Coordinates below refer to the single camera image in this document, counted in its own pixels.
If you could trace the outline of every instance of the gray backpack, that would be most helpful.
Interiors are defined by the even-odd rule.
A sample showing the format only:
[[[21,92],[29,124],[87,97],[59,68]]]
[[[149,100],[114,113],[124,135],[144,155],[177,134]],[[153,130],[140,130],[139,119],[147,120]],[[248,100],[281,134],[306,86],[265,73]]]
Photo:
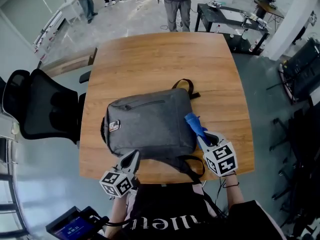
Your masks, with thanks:
[[[142,159],[154,159],[188,174],[194,182],[200,182],[202,174],[192,171],[185,160],[201,161],[194,152],[196,135],[187,124],[185,116],[192,112],[190,99],[200,97],[189,91],[171,90],[129,96],[109,104],[101,123],[101,136],[110,151],[120,157],[132,150],[139,150]]]

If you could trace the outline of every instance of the gray floor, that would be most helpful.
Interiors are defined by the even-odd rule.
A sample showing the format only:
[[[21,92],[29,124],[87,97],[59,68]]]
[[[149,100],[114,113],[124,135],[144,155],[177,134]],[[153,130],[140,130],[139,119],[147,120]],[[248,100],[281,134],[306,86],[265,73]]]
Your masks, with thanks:
[[[271,196],[286,186],[278,171],[289,154],[289,146],[285,144],[269,152],[269,146],[283,135],[271,121],[276,117],[286,121],[303,103],[291,106],[282,86],[266,91],[268,86],[279,81],[275,69],[277,63],[239,54],[234,55],[234,60],[248,104],[255,154],[255,171],[238,176],[240,188],[245,200],[257,200],[278,224],[282,224],[286,217],[285,213],[279,212],[283,198],[272,201]],[[81,68],[54,79],[80,95],[86,91],[88,84],[80,84],[79,76],[89,69]],[[14,149],[18,162],[14,166],[15,184],[22,214],[31,234],[53,239],[46,233],[45,225],[72,206],[80,209],[92,206],[100,215],[110,213],[112,202],[99,182],[79,176],[79,150],[70,140],[25,140],[20,137],[18,141]],[[215,180],[208,181],[204,189],[215,200],[218,187],[219,181]],[[221,209],[227,205],[225,189],[221,191],[217,204]]]
[[[61,57],[70,55],[74,52],[83,50],[88,47],[98,46],[101,43],[133,35],[141,35],[147,33],[167,32],[167,16],[163,2],[159,4],[157,0],[117,0],[117,4],[104,7],[104,0],[93,0],[95,11],[99,14],[94,18],[91,24],[87,24],[82,17],[82,21],[75,20],[72,26],[65,23],[58,32],[56,40],[49,52],[46,63],[53,62]],[[290,8],[293,0],[277,0],[278,9],[285,15]],[[197,4],[206,3],[207,1],[192,0],[190,13],[191,24],[190,31],[194,31],[196,25]],[[242,9],[248,12],[254,12],[256,4],[252,0],[233,0],[232,4],[227,6]],[[317,4],[315,12],[320,15],[320,3]],[[215,30],[218,24],[212,25]],[[275,25],[273,22],[269,24],[271,35],[274,34]],[[199,31],[204,31],[202,23]],[[231,28],[225,24],[221,25],[220,32],[239,34],[243,29]],[[306,30],[302,40],[297,41],[297,45],[291,45],[284,53],[293,56],[306,42],[305,39],[311,35],[320,34],[320,22],[315,27],[309,27]],[[254,43],[256,39],[261,38],[261,34],[255,30],[248,31],[248,40]]]

